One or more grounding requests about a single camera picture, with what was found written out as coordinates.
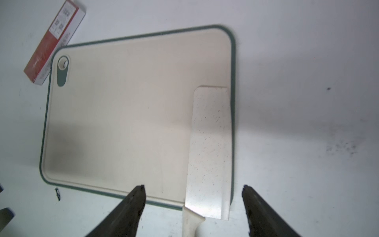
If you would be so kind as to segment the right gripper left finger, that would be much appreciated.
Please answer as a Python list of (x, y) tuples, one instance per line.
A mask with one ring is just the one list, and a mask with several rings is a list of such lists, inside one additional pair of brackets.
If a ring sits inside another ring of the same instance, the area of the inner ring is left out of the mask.
[(146, 205), (144, 185), (136, 186), (89, 234), (89, 237), (134, 237)]

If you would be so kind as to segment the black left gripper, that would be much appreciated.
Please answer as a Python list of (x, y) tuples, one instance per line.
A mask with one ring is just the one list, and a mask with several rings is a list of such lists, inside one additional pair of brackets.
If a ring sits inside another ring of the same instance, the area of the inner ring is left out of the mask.
[(14, 212), (9, 208), (3, 208), (0, 211), (0, 231), (2, 231), (14, 218)]

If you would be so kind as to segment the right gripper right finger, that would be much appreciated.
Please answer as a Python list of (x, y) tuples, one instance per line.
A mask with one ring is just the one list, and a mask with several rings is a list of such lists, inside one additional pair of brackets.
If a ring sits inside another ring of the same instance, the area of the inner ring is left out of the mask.
[(298, 237), (275, 210), (250, 186), (244, 185), (242, 198), (246, 210), (249, 236), (251, 237)]

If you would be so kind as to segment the beige green-rimmed cutting board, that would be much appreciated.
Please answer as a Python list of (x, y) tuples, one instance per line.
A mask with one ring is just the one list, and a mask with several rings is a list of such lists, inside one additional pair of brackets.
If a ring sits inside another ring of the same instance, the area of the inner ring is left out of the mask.
[(52, 57), (39, 172), (49, 185), (185, 203), (194, 92), (235, 101), (236, 42), (222, 25), (72, 44)]

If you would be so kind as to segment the red rectangular box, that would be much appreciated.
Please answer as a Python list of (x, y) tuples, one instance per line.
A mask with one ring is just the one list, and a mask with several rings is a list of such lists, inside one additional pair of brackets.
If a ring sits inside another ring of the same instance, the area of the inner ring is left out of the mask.
[(64, 2), (24, 69), (32, 83), (44, 83), (53, 54), (68, 44), (84, 17), (85, 11), (77, 3)]

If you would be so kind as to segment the small dark debris piece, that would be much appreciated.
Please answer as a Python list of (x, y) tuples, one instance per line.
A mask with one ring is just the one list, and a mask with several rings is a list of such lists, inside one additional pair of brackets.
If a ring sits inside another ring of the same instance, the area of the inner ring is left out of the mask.
[(60, 201), (61, 200), (61, 195), (60, 195), (59, 189), (55, 188), (55, 192), (56, 192), (56, 196), (57, 196), (58, 201)]

